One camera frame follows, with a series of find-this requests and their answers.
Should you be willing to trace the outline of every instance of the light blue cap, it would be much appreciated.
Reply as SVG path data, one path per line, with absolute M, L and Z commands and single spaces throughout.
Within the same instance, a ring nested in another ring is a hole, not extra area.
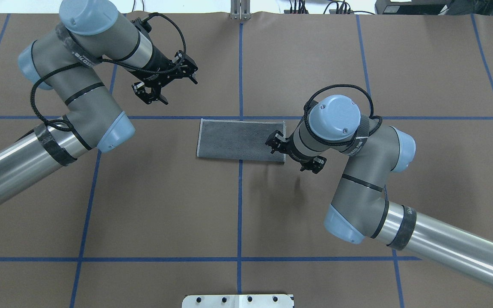
M 71 32 L 95 35 L 113 26 L 119 11 L 109 0 L 63 0 L 59 15 Z
M 395 127 L 393 127 L 393 129 L 397 132 L 397 136 L 399 137 L 399 160 L 391 172 L 403 172 L 414 159 L 416 154 L 416 141 L 409 134 L 403 133 Z
M 331 95 L 309 112 L 309 126 L 319 137 L 338 141 L 353 135 L 360 123 L 359 107 L 347 96 Z
M 350 224 L 336 209 L 330 205 L 327 217 L 324 219 L 324 227 L 337 238 L 353 244 L 360 244 L 364 235 Z
M 41 76 L 37 73 L 36 67 L 33 64 L 33 56 L 32 56 L 32 47 L 33 43 L 28 45 L 26 49 L 24 49 L 19 55 L 18 55 L 18 68 L 20 68 L 20 71 L 32 83 L 36 83 L 37 80 L 41 79 Z M 39 85 L 39 89 L 43 90 L 51 90 L 53 89 L 52 86 L 49 86 L 45 82 L 42 82 Z
M 121 143 L 129 140 L 129 138 L 134 135 L 135 131 L 133 123 L 131 123 L 129 117 L 127 117 L 125 111 L 123 111 L 115 121 L 113 121 L 96 147 L 102 153 L 109 152 Z

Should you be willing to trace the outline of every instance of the gray towel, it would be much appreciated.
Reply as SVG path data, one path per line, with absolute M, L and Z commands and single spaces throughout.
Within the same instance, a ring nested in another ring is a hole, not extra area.
M 285 132 L 284 121 L 227 121 L 201 119 L 197 156 L 229 160 L 263 160 L 284 162 L 285 154 L 266 146 L 266 140 L 276 130 Z

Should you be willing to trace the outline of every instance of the white mounting plate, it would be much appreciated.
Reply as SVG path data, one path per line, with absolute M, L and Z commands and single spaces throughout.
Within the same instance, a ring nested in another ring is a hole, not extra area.
M 186 296 L 182 301 L 182 308 L 294 308 L 294 296 L 289 294 Z

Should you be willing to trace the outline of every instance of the white bracket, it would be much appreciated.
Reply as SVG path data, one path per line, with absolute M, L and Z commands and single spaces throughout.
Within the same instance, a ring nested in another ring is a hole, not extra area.
M 231 0 L 231 19 L 250 19 L 250 0 Z
M 294 308 L 289 294 L 186 296 L 182 308 Z

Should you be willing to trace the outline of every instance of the white floor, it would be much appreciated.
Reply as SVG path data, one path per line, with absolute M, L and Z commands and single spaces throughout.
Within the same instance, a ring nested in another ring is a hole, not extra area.
M 142 10 L 142 0 L 111 0 L 120 12 Z M 57 13 L 62 0 L 0 0 L 0 13 Z M 230 0 L 143 0 L 148 12 L 229 12 Z M 350 2 L 353 10 L 374 11 L 375 0 L 355 0 Z M 307 0 L 310 14 L 322 14 L 327 0 Z M 290 8 L 288 0 L 251 0 L 251 12 L 282 13 Z

